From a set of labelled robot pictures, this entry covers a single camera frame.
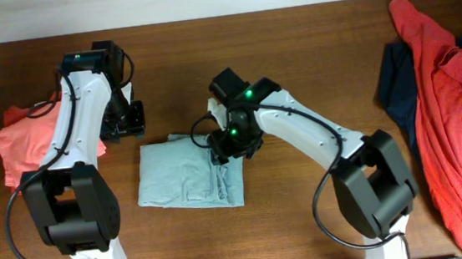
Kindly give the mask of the light blue t-shirt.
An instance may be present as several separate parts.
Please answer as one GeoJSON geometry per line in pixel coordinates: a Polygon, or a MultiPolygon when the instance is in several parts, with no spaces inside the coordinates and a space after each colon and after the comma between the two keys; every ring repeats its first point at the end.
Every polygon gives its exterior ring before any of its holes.
{"type": "Polygon", "coordinates": [[[140,147],[138,205],[161,208],[230,208],[245,205],[243,159],[214,165],[203,135],[170,134],[140,147]]]}

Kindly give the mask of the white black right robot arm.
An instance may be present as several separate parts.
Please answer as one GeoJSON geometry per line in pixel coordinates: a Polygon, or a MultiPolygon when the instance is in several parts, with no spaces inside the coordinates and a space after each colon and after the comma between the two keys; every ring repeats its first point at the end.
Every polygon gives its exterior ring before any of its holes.
{"type": "Polygon", "coordinates": [[[363,250],[365,259],[412,259],[405,231],[419,188],[390,134],[377,130],[365,135],[335,124],[268,78],[250,84],[225,69],[211,80],[209,90],[213,96],[207,111],[219,125],[208,139],[215,164],[250,159],[261,148],[263,135],[276,136],[325,170],[312,213],[326,236],[363,250]],[[363,243],[338,238],[321,221],[318,201],[328,181],[339,211],[363,243]]]}

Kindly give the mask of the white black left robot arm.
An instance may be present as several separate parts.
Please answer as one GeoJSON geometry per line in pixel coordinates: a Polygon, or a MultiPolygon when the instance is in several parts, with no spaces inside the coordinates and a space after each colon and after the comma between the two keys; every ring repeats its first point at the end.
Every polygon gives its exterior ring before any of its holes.
{"type": "Polygon", "coordinates": [[[119,202],[97,159],[101,140],[145,134],[144,105],[124,75],[131,61],[111,40],[63,56],[52,142],[40,168],[23,173],[17,188],[43,243],[70,259],[128,259],[119,240],[119,202]]]}

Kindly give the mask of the folded coral pink shirt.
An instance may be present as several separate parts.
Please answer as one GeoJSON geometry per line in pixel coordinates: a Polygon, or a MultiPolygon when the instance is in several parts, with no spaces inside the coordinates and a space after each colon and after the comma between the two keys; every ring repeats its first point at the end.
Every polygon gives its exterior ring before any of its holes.
{"type": "Polygon", "coordinates": [[[17,188],[23,174],[42,166],[50,170],[71,169],[77,163],[98,166],[106,151],[99,138],[101,104],[89,112],[91,102],[74,103],[65,97],[50,113],[39,118],[24,118],[0,130],[0,155],[5,169],[5,185],[17,188]]]}

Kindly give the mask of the folded red shirt underneath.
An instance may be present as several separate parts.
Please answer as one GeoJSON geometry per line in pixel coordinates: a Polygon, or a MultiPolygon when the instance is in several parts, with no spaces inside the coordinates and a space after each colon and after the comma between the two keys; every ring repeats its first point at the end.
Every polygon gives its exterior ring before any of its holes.
{"type": "Polygon", "coordinates": [[[49,100],[36,103],[32,107],[29,107],[29,108],[20,109],[19,107],[15,105],[12,107],[9,107],[5,112],[3,112],[3,126],[6,127],[9,125],[15,124],[24,118],[34,119],[34,118],[42,117],[45,114],[50,113],[54,105],[56,105],[56,103],[59,100],[60,100],[59,94],[53,93],[53,95],[49,98],[49,100]],[[50,107],[44,110],[42,113],[39,113],[39,110],[41,110],[43,107],[45,107],[48,104],[50,105],[50,107]]]}

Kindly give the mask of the navy blue garment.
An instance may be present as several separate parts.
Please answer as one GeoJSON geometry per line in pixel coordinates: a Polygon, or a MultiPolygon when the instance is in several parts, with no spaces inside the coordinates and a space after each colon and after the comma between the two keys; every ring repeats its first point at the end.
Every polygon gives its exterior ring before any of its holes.
{"type": "MultiPolygon", "coordinates": [[[[462,48],[462,38],[456,38],[455,43],[457,47],[462,48]]],[[[377,101],[409,137],[407,141],[414,159],[418,164],[422,164],[415,131],[418,93],[414,56],[410,46],[403,42],[386,44],[380,66],[377,101]]]]}

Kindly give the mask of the red crumpled garment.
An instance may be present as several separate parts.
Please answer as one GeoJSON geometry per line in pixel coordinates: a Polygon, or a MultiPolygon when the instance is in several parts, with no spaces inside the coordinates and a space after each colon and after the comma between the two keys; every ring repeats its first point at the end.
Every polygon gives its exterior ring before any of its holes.
{"type": "Polygon", "coordinates": [[[388,7],[414,55],[414,122],[424,177],[444,225],[462,249],[462,48],[409,0],[392,0],[388,7]]]}

